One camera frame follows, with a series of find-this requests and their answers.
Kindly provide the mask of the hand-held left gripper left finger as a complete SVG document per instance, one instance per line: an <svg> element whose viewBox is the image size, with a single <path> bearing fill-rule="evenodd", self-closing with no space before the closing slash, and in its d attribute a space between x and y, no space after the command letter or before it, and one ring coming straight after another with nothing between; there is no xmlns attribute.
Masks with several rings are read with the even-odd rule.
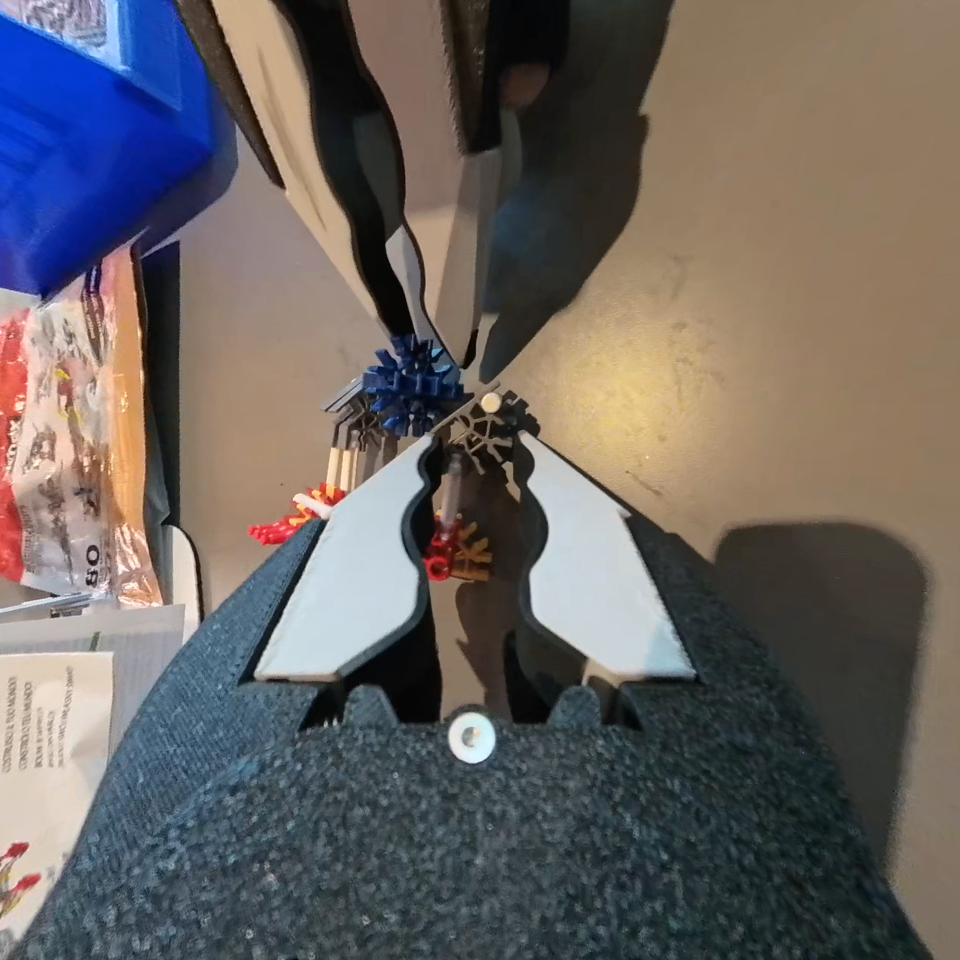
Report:
<svg viewBox="0 0 960 960"><path fill-rule="evenodd" d="M440 440L423 436L332 509L253 678L342 681L421 625L440 462Z"/></svg>

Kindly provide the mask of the orange red toy parts bag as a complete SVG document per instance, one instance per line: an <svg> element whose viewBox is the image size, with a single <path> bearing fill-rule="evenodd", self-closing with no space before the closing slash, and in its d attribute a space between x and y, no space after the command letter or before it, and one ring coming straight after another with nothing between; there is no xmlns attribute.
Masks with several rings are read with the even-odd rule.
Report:
<svg viewBox="0 0 960 960"><path fill-rule="evenodd" d="M138 261L122 246L1 323L1 576L162 605L145 526Z"/></svg>

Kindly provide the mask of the person's right hand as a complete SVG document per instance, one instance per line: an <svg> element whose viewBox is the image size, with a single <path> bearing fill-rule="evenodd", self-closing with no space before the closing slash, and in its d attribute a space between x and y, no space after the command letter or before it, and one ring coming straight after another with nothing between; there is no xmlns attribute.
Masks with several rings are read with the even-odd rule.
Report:
<svg viewBox="0 0 960 960"><path fill-rule="evenodd" d="M551 74L549 63L516 63L505 67L498 80L499 106L515 113L529 109L543 94Z"/></svg>

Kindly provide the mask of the printed instruction sheet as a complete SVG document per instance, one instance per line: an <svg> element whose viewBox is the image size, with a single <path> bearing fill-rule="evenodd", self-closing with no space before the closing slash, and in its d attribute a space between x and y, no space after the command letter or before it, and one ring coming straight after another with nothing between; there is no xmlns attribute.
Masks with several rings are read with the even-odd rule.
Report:
<svg viewBox="0 0 960 960"><path fill-rule="evenodd" d="M1 956L52 892L108 762L185 640L183 605L2 623Z"/></svg>

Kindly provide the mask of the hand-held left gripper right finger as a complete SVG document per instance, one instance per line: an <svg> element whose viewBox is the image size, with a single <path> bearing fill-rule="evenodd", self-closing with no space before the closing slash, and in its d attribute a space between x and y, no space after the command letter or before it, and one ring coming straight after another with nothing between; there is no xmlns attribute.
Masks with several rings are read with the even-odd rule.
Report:
<svg viewBox="0 0 960 960"><path fill-rule="evenodd" d="M538 438L518 441L532 459L524 491L545 519L545 543L527 576L534 626L612 685L695 680L629 511Z"/></svg>

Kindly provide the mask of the blue storage bin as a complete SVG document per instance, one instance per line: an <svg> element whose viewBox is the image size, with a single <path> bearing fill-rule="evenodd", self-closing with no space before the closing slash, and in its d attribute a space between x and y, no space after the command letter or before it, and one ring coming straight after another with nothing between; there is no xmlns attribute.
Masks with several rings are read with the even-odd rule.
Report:
<svg viewBox="0 0 960 960"><path fill-rule="evenodd" d="M177 2L2 2L1 286L49 297L227 190L236 128Z"/></svg>

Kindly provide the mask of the red yellow grey toy assembly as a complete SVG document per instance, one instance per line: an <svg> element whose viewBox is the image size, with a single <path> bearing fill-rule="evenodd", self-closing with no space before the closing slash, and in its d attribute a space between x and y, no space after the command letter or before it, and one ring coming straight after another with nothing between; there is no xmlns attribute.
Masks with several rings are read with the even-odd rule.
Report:
<svg viewBox="0 0 960 960"><path fill-rule="evenodd" d="M306 523L328 520L335 506L397 456L400 437L383 426L372 405L361 377L334 395L324 407L334 419L325 478L297 492L282 518L250 525L250 537L262 546L279 546Z"/></svg>
<svg viewBox="0 0 960 960"><path fill-rule="evenodd" d="M505 474L523 431L538 436L541 425L527 400L511 390L487 390L438 426L443 440L439 501L422 555L430 582L490 580L494 555L489 539L478 532L474 476Z"/></svg>

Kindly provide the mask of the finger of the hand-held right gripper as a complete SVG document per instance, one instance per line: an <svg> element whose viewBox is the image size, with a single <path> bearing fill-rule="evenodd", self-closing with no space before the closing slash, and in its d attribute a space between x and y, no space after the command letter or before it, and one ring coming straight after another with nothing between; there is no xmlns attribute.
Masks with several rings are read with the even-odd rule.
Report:
<svg viewBox="0 0 960 960"><path fill-rule="evenodd" d="M412 234L392 227L400 147L359 53L348 2L214 1L241 90L238 126L268 176L354 294L391 336L447 347L427 318Z"/></svg>
<svg viewBox="0 0 960 960"><path fill-rule="evenodd" d="M450 360L474 361L498 211L522 173L518 113L499 108L500 142L461 158L446 255L439 276L434 328Z"/></svg>

